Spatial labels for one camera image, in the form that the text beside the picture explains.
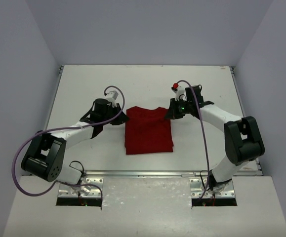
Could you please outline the red t-shirt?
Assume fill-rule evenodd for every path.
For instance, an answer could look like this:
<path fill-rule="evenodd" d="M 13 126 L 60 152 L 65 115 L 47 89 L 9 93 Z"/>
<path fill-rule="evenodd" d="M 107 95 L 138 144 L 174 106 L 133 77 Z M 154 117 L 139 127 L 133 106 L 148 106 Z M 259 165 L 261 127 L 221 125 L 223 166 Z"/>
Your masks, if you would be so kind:
<path fill-rule="evenodd" d="M 172 153 L 173 140 L 170 120 L 165 119 L 168 109 L 153 110 L 138 106 L 126 110 L 124 146 L 127 155 Z"/>

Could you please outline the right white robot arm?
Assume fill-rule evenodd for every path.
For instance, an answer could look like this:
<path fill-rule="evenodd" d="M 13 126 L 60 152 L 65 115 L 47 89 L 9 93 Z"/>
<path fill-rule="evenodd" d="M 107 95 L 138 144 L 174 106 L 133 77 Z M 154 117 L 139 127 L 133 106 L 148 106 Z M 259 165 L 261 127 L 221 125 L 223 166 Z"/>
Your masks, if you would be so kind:
<path fill-rule="evenodd" d="M 208 172 L 208 188 L 216 193 L 228 184 L 232 176 L 250 161 L 264 155 L 265 147 L 254 117 L 231 114 L 201 95 L 202 86 L 181 87 L 174 83 L 165 119 L 181 119 L 185 115 L 207 122 L 224 133 L 226 156 Z"/>

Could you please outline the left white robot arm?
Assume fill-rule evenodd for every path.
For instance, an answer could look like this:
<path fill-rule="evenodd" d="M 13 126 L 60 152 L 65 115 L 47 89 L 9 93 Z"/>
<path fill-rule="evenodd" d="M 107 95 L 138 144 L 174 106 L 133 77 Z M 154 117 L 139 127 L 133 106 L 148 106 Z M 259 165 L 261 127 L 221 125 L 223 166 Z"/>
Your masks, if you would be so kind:
<path fill-rule="evenodd" d="M 48 182 L 77 185 L 83 171 L 63 164 L 65 151 L 84 140 L 95 138 L 106 124 L 121 125 L 128 120 L 118 103 L 96 99 L 90 110 L 69 129 L 34 138 L 22 159 L 21 168 Z"/>

